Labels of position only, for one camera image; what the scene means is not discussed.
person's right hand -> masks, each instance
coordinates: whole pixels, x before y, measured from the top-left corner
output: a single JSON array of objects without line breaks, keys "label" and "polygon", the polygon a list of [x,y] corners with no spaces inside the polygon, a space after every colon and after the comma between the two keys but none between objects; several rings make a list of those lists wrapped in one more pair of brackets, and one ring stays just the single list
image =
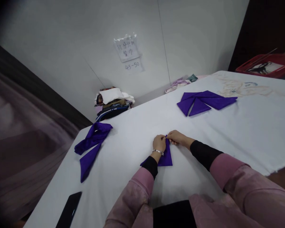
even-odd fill
[{"label": "person's right hand", "polygon": [[177,130],[170,131],[167,135],[167,139],[169,139],[173,145],[177,145],[179,143],[180,145],[187,147],[189,150],[191,144],[195,141],[194,139],[185,136]]}]

folded purple napkin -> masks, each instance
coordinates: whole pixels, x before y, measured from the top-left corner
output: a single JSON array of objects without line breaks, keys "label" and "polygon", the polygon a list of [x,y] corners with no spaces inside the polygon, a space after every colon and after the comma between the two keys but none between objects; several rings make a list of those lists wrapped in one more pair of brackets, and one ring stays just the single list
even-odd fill
[{"label": "folded purple napkin", "polygon": [[228,105],[231,105],[235,103],[237,100],[237,97],[231,97],[231,98],[200,98],[202,102],[205,104],[217,109],[221,110],[224,107],[227,107]]},{"label": "folded purple napkin", "polygon": [[210,109],[211,108],[205,105],[203,102],[201,102],[199,98],[196,98],[189,116],[193,116],[193,115],[208,111]]},{"label": "folded purple napkin", "polygon": [[86,138],[75,146],[75,153],[82,155],[83,152],[103,142],[113,127],[107,123],[94,123]]},{"label": "folded purple napkin", "polygon": [[169,139],[167,139],[167,135],[166,135],[166,149],[164,151],[164,155],[161,156],[161,158],[159,159],[159,162],[158,162],[158,166],[172,166],[172,158],[171,158],[171,152],[170,152],[170,142],[169,142]]},{"label": "folded purple napkin", "polygon": [[194,103],[189,114],[189,116],[193,116],[210,110],[211,108],[209,106],[217,110],[221,110],[224,107],[235,103],[236,99],[237,97],[225,98],[208,90],[204,92],[185,92],[180,102],[177,103],[177,106],[185,116],[187,116],[192,104]]},{"label": "folded purple napkin", "polygon": [[91,149],[91,151],[89,151],[86,155],[84,155],[79,160],[80,161],[80,169],[81,169],[81,175],[80,175],[80,182],[81,183],[84,182],[86,180],[86,178],[88,177],[100,147],[101,147],[101,143],[99,143],[97,146],[95,146],[93,149]]},{"label": "folded purple napkin", "polygon": [[196,92],[196,93],[194,93],[194,92],[193,92],[193,93],[187,93],[187,92],[185,92],[185,93],[183,94],[183,96],[182,96],[182,98],[181,98],[180,101],[186,100],[186,99],[188,99],[188,98],[192,98],[192,97],[198,95],[199,93],[201,93],[201,92]]},{"label": "folded purple napkin", "polygon": [[177,106],[185,114],[185,116],[188,116],[189,109],[191,108],[194,100],[195,100],[195,97],[187,98],[186,100],[183,100],[183,101],[177,103]]}]

person's left hand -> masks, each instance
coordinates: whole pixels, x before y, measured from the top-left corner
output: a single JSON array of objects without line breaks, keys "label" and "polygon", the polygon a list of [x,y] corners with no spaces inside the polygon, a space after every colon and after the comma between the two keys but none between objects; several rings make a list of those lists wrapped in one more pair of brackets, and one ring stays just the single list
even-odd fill
[{"label": "person's left hand", "polygon": [[164,135],[157,135],[153,140],[153,149],[164,152],[166,149],[166,137]]}]

hand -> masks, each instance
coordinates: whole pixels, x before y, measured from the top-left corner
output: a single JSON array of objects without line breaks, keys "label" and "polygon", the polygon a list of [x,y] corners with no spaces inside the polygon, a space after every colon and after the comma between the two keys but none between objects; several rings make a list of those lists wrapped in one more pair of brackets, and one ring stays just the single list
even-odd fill
[{"label": "hand", "polygon": [[153,149],[160,150],[161,152],[165,151],[165,149],[166,149],[166,137],[164,135],[157,135],[154,138]]},{"label": "hand", "polygon": [[167,139],[169,139],[169,141],[173,145],[180,144],[182,146],[187,147],[189,150],[190,150],[191,144],[195,141],[194,139],[183,135],[182,133],[180,133],[177,130],[173,130],[173,131],[169,132],[169,134],[167,135]]}]

bracelet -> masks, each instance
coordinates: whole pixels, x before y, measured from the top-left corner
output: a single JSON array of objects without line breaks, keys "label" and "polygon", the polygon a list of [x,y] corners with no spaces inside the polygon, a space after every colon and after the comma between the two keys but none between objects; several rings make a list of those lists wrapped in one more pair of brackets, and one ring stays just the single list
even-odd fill
[{"label": "bracelet", "polygon": [[156,152],[158,152],[158,153],[160,153],[162,156],[164,155],[164,153],[163,152],[161,152],[160,150],[153,150],[152,152],[154,152],[154,151],[156,151]]}]

